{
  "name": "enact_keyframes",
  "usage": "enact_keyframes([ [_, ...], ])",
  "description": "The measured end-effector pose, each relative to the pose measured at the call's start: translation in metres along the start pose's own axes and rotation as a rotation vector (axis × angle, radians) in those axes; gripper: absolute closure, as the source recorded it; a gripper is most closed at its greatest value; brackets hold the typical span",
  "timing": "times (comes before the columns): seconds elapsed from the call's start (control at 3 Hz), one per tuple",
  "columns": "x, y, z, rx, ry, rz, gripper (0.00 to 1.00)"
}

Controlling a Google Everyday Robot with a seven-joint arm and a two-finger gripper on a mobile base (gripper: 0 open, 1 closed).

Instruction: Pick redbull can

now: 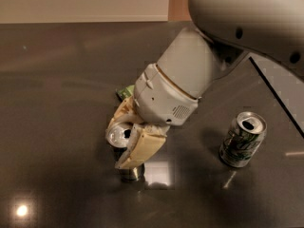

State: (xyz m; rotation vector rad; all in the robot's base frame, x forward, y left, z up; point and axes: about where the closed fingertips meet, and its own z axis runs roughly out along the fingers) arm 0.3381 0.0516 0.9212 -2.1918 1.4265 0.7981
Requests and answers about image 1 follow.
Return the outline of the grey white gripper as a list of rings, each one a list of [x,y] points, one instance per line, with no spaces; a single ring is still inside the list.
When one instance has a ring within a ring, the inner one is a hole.
[[[132,169],[145,163],[166,141],[170,127],[160,125],[183,125],[197,107],[198,101],[174,86],[156,64],[148,65],[135,83],[133,96],[121,102],[105,131],[107,137],[123,137],[132,128],[115,167]]]

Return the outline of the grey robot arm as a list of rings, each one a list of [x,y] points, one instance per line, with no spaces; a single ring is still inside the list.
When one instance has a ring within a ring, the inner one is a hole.
[[[304,0],[188,0],[188,8],[194,26],[147,66],[109,123],[107,141],[123,151],[118,169],[149,160],[246,52],[303,75]]]

